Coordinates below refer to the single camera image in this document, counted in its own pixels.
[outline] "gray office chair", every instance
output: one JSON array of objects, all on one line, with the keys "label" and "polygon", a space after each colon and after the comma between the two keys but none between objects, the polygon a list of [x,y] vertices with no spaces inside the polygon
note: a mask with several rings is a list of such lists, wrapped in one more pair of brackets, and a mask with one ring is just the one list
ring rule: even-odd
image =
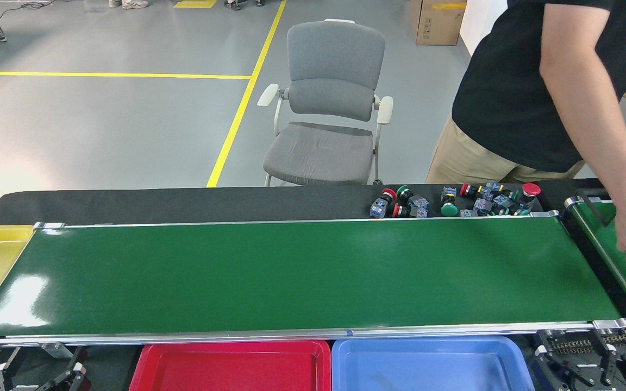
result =
[{"label": "gray office chair", "polygon": [[[364,185],[375,156],[378,180],[380,128],[390,123],[393,98],[375,95],[385,38],[376,30],[345,20],[295,25],[286,35],[288,89],[270,84],[258,101],[266,107],[278,97],[275,140],[265,157],[265,185],[272,176],[298,185]],[[309,122],[289,122],[279,130],[283,100],[293,113],[324,114],[368,122],[378,110],[372,131]]]}]

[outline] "red tray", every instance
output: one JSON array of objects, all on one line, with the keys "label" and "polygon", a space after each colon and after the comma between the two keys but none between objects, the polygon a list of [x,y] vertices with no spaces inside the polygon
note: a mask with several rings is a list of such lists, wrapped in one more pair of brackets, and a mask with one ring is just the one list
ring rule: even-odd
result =
[{"label": "red tray", "polygon": [[324,341],[147,345],[129,391],[330,391]]}]

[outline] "chair backrest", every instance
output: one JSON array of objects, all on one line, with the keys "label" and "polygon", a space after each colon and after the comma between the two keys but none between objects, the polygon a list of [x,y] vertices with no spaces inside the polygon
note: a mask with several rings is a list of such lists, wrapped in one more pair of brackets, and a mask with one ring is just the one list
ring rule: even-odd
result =
[{"label": "chair backrest", "polygon": [[345,22],[308,22],[286,35],[289,106],[294,113],[368,121],[383,63],[385,38]]}]

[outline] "blue tray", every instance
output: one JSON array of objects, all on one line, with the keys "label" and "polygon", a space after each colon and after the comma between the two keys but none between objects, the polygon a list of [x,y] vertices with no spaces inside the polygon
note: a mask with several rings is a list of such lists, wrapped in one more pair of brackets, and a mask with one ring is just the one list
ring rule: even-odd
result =
[{"label": "blue tray", "polygon": [[520,349],[506,337],[341,339],[333,391],[533,391]]}]

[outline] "green push button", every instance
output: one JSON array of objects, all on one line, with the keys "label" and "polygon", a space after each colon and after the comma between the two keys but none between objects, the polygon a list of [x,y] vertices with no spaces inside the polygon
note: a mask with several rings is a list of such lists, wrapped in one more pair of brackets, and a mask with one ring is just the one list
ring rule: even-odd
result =
[{"label": "green push button", "polygon": [[441,214],[444,217],[453,217],[458,214],[458,207],[453,204],[444,204],[441,207]]}]

